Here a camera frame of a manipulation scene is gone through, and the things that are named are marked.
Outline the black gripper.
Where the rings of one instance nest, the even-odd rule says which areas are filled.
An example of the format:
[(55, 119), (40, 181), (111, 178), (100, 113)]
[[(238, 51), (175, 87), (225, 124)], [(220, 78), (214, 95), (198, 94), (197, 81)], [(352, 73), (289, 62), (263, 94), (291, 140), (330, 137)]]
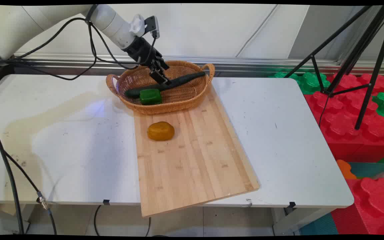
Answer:
[(143, 37), (134, 38), (133, 42), (123, 49), (127, 55), (134, 59), (138, 65), (150, 66), (150, 73), (152, 79), (158, 84), (171, 83), (170, 79), (165, 75), (164, 71), (168, 70), (169, 66), (162, 59), (162, 55), (155, 49), (156, 38), (153, 38), (152, 44)]

